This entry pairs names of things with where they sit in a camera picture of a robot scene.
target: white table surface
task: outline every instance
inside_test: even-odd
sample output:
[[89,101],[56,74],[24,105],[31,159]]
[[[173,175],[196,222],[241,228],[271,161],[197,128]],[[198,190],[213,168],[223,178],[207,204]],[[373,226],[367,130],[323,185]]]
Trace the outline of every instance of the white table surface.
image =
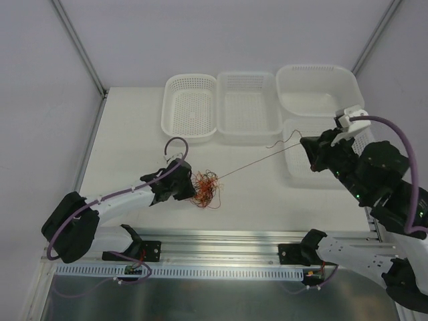
[[[164,88],[111,88],[84,176],[81,195],[115,191],[165,167],[161,130]],[[277,150],[227,146],[214,139],[191,144],[186,161],[193,172],[219,176]],[[171,153],[183,151],[172,146]],[[221,179],[221,207],[200,209],[188,201],[140,209],[107,222],[153,229],[233,231],[369,231],[364,209],[350,194],[334,189],[297,189],[287,184],[283,153]]]

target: white plastic basket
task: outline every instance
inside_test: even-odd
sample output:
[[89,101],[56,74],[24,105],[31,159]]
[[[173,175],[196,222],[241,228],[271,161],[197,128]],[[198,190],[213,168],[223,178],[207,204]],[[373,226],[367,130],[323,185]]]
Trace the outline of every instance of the white plastic basket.
[[226,142],[265,144],[282,131],[274,75],[222,72],[217,88],[217,129]]
[[[283,138],[287,140],[294,130],[299,130],[302,136],[320,136],[322,132],[336,127],[333,118],[291,118],[284,122]],[[360,133],[355,138],[355,143],[352,145],[354,152],[361,154],[365,146],[373,142],[374,138],[369,129]],[[284,143],[284,148],[298,144],[300,142],[300,135],[295,132],[291,139]],[[340,187],[340,183],[334,175],[328,171],[319,173],[310,170],[310,163],[308,156],[302,145],[292,147],[284,151],[286,156],[287,167],[290,175],[298,179],[300,183],[309,187],[324,187],[326,185],[332,187]]]
[[299,116],[334,116],[354,105],[364,108],[355,76],[331,65],[289,65],[276,74],[281,105]]
[[170,78],[165,85],[160,125],[165,134],[206,142],[216,131],[216,79],[203,74]]

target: tangled orange wire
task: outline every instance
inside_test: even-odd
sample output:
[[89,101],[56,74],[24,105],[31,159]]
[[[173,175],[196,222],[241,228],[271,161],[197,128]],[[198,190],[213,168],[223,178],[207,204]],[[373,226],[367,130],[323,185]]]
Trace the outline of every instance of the tangled orange wire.
[[[203,209],[208,207],[210,209],[218,209],[221,205],[220,200],[220,184],[218,183],[219,177],[217,174],[207,170],[205,174],[198,172],[192,176],[192,184],[196,190],[196,195],[190,200],[190,202]],[[219,193],[219,206],[211,207],[209,204]]]

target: white wall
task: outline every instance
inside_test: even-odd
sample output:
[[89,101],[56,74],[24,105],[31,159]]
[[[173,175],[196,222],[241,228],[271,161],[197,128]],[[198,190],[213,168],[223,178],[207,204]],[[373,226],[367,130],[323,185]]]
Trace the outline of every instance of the white wall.
[[[428,1],[403,2],[358,83],[368,112],[394,121],[409,137],[417,154],[420,185],[428,189]],[[401,147],[387,127],[372,128],[377,138]]]
[[107,87],[173,75],[352,68],[390,0],[63,0]]
[[0,320],[16,320],[100,98],[49,1],[0,9]]

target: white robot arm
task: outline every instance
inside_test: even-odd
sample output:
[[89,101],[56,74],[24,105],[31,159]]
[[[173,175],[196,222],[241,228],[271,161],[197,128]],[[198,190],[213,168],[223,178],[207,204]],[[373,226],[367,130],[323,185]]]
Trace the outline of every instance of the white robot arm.
[[[78,192],[67,194],[41,228],[49,241],[47,258],[72,263],[88,251],[102,251],[105,260],[118,260],[111,252],[140,259],[143,242],[130,226],[101,225],[133,209],[166,201],[171,196],[178,201],[195,196],[191,166],[184,161],[187,143],[179,137],[170,139],[165,146],[165,155],[174,139],[185,143],[186,152],[181,158],[170,158],[167,168],[142,176],[135,184],[108,195],[82,197]],[[52,249],[58,256],[52,256]]]
[[[361,155],[355,154],[353,137],[370,126],[370,120],[391,126],[409,158],[387,141],[373,142]],[[300,263],[321,260],[342,265],[376,282],[402,306],[428,313],[428,192],[419,188],[413,150],[394,124],[368,116],[359,106],[344,110],[335,121],[338,128],[301,139],[311,169],[330,170],[361,207],[372,208],[370,214],[392,233],[407,258],[373,255],[313,229],[300,244]],[[412,184],[402,180],[409,166]]]

